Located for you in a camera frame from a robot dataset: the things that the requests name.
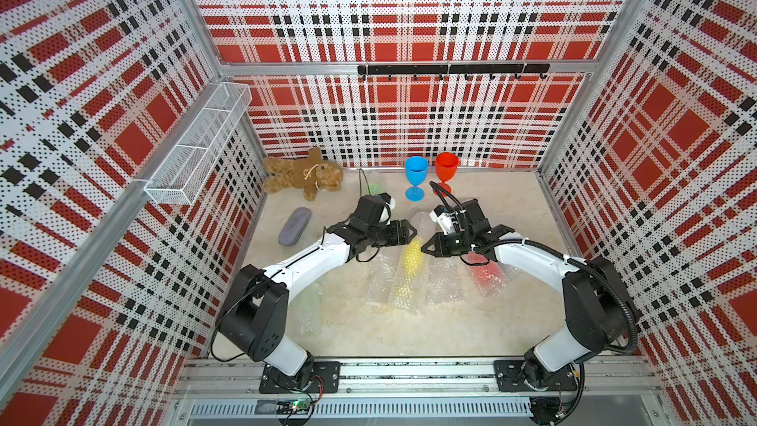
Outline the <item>pink red glass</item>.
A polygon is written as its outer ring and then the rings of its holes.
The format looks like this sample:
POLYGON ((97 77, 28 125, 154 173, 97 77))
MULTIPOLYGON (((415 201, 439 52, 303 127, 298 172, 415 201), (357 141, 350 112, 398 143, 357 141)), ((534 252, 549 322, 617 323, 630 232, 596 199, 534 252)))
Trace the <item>pink red glass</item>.
POLYGON ((503 291, 512 281, 510 273, 482 254, 470 252, 466 257, 468 273, 483 297, 493 297, 503 291))

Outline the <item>clear bubble wrap sheet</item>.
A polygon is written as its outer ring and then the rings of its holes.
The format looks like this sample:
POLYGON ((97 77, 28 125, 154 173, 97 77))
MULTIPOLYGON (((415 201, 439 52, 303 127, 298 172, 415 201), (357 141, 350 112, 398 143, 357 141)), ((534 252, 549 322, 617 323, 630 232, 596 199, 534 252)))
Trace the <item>clear bubble wrap sheet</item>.
POLYGON ((396 271, 396 260, 388 254, 378 254, 371 262, 366 279, 366 301, 386 304, 396 271))
POLYGON ((439 306, 464 300, 464 292, 459 275, 459 264, 455 258, 433 258, 429 264, 426 304, 439 306))

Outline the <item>red wine glass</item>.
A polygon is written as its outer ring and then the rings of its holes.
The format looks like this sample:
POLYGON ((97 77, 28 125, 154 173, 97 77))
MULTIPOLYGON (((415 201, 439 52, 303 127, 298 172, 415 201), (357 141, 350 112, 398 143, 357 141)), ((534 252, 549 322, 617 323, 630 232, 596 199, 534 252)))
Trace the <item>red wine glass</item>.
POLYGON ((439 185, 447 192, 452 193, 449 181, 457 173, 459 167, 459 157, 453 153, 444 152, 439 154, 435 160, 435 173, 439 179, 439 185))

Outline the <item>yellow glass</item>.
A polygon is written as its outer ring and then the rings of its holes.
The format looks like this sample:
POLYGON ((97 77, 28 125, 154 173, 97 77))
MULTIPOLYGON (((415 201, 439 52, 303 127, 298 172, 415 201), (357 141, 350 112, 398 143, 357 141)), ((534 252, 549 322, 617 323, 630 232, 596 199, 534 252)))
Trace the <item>yellow glass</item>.
POLYGON ((422 252, 422 247, 433 235, 434 226, 425 211, 414 214, 410 222, 417 234, 400 252, 390 289, 390 305, 394 309, 418 315, 425 304, 429 279, 430 257, 422 252))

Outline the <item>blue wine glass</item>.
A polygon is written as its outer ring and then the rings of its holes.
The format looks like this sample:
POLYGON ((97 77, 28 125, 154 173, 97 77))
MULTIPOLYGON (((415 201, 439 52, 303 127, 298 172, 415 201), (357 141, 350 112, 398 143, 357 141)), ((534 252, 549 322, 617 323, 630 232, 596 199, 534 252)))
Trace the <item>blue wine glass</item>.
POLYGON ((412 202, 419 202, 425 197, 425 192, 420 185, 424 183, 428 175, 428 161, 420 156, 410 157, 406 160, 404 169, 406 179, 411 185, 405 196, 412 202))

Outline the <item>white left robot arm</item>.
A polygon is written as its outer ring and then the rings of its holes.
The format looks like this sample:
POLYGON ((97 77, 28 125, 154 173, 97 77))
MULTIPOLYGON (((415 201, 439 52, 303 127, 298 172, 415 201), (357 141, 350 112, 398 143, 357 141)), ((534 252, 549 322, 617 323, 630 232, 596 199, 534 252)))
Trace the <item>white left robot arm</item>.
POLYGON ((297 254, 258 268, 244 266, 215 321, 212 338, 223 335, 240 355, 271 368, 270 378, 288 391, 303 392, 317 380, 313 354, 286 333, 290 302, 321 276, 368 249, 406 246, 417 230, 406 219, 394 219, 395 200, 388 193, 362 195, 343 221, 297 254))

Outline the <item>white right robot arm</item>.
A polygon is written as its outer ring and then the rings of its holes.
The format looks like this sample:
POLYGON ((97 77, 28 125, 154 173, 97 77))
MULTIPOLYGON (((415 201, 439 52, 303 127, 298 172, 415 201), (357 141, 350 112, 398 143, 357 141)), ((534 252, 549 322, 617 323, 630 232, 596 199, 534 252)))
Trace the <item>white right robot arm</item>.
POLYGON ((546 391, 558 373, 604 351, 632 354, 639 343, 639 311, 615 266, 599 256, 586 260, 526 238, 515 229, 493 226, 479 202, 439 205, 430 213, 440 230, 421 248, 434 258, 484 256, 518 268, 562 296, 563 327, 526 351, 520 380, 546 391))

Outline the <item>wrapped bright green glass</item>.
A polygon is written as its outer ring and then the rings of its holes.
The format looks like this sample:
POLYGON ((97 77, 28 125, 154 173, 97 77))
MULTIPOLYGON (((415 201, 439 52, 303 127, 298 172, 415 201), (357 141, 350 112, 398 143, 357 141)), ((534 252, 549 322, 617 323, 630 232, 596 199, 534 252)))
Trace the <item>wrapped bright green glass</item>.
POLYGON ((379 195, 384 193, 384 189, 377 183, 369 183, 368 186, 364 188, 363 193, 364 195, 379 195))

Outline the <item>brown teddy bear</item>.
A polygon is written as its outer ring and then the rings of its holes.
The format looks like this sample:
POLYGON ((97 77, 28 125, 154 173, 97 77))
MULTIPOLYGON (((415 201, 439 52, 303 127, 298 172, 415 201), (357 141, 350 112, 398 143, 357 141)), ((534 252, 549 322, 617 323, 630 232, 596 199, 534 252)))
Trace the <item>brown teddy bear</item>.
POLYGON ((266 157, 263 167, 268 173, 263 183, 266 193, 301 189, 307 201, 314 201, 321 191, 340 191, 344 178, 343 167, 323 159, 319 147, 309 149, 307 157, 301 159, 266 157))

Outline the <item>wrapped pale green glass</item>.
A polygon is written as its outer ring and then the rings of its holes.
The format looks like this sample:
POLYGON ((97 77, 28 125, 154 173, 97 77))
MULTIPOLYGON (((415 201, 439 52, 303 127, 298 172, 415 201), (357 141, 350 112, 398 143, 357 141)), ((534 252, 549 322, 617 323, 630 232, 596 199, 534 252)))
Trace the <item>wrapped pale green glass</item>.
POLYGON ((303 290, 290 305, 295 334, 314 336, 323 327, 323 284, 317 281, 303 290))

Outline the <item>green circuit board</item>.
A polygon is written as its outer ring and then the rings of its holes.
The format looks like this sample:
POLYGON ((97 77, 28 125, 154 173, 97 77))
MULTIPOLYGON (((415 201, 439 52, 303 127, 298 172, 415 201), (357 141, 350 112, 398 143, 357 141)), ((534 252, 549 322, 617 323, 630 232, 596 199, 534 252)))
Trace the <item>green circuit board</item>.
POLYGON ((305 417, 313 411, 313 403, 307 398, 283 398, 276 402, 276 415, 282 417, 305 417))

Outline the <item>black wall hook rail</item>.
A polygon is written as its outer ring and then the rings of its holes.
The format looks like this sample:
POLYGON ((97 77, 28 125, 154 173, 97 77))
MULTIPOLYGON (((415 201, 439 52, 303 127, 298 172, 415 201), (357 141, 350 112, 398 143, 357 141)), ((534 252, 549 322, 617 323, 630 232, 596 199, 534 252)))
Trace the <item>black wall hook rail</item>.
POLYGON ((549 63, 506 64, 431 64, 431 65, 358 65, 359 76, 447 76, 447 75, 513 75, 535 74, 539 77, 550 71, 549 63))

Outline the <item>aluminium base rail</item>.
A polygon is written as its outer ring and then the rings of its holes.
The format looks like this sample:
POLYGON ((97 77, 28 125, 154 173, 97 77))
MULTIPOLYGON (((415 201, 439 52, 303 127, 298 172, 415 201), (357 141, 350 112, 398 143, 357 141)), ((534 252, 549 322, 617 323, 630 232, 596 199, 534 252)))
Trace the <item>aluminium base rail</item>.
MULTIPOLYGON (((573 396, 578 370, 566 368, 534 390, 516 357, 323 358, 313 367, 311 390, 327 398, 390 396, 573 396)), ((179 375, 179 398, 257 398, 262 386, 274 388, 261 363, 191 361, 179 375)), ((599 356, 584 364, 586 396, 659 394, 660 382, 639 357, 599 356)))

